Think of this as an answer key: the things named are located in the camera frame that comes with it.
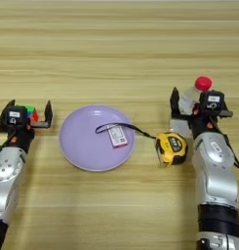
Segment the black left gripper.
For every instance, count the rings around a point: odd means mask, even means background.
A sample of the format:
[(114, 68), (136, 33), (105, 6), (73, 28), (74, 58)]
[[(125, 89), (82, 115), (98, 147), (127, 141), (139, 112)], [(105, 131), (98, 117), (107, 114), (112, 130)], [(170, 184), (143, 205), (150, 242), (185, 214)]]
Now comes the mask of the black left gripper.
[[(0, 132), (13, 132), (15, 131), (16, 118), (10, 115), (9, 107), (15, 106), (15, 100), (11, 100), (7, 103), (0, 115)], [(27, 125), (27, 129), (30, 128), (50, 128), (53, 119), (53, 110), (51, 102), (47, 102), (45, 107), (45, 122), (35, 122)]]

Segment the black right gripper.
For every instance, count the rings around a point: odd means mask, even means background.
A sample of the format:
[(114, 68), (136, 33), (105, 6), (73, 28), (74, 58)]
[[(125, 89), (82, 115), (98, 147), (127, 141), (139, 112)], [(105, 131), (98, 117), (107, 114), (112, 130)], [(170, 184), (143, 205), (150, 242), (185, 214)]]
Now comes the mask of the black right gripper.
[[(181, 114), (179, 111), (179, 91), (177, 88), (173, 89), (172, 95), (170, 97), (170, 106), (171, 106), (171, 116), (173, 119), (180, 119), (180, 120), (192, 120), (195, 117), (200, 115), (200, 111), (195, 109), (190, 115), (188, 114)], [(222, 117), (232, 117), (233, 112), (228, 109), (226, 103), (222, 104)]]

